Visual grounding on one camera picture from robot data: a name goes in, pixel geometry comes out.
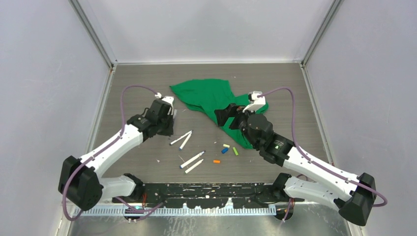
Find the white marker green tip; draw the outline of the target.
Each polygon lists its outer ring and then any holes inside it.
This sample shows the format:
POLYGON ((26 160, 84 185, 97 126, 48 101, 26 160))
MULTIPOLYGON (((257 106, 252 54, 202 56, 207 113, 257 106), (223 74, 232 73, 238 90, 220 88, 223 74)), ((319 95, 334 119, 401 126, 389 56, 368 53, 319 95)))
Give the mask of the white marker green tip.
POLYGON ((195 164, 193 164, 191 167, 189 167, 187 170, 185 170, 184 173, 185 174, 188 174, 193 169, 195 169, 196 167, 198 167, 203 161, 204 161, 204 159, 199 160, 198 162, 196 162, 195 164))

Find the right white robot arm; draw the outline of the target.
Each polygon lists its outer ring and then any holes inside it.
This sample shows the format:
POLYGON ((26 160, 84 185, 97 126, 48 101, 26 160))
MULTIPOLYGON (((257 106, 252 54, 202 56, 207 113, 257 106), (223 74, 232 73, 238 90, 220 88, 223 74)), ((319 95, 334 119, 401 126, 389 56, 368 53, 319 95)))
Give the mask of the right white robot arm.
POLYGON ((313 201, 336 210, 345 220, 365 226, 377 198, 375 179, 343 171, 309 154, 293 141, 273 130, 262 114, 250 112, 231 103, 214 112, 218 126, 229 118, 229 128, 238 130, 267 162, 294 170, 312 179, 301 180, 290 174, 279 174, 273 183, 273 195, 279 202, 289 198, 313 201))

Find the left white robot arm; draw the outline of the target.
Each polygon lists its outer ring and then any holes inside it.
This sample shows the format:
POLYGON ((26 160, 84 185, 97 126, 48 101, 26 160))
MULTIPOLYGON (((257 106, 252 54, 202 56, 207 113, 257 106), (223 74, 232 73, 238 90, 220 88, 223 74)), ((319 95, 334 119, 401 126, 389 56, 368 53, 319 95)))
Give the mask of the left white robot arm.
POLYGON ((174 125, 174 98, 155 99, 144 115, 132 116, 123 129, 93 151, 63 162, 58 191, 87 211, 99 201, 123 197, 132 203, 144 195, 143 182, 132 174, 104 178, 104 173, 131 149, 155 135, 171 136, 174 125))

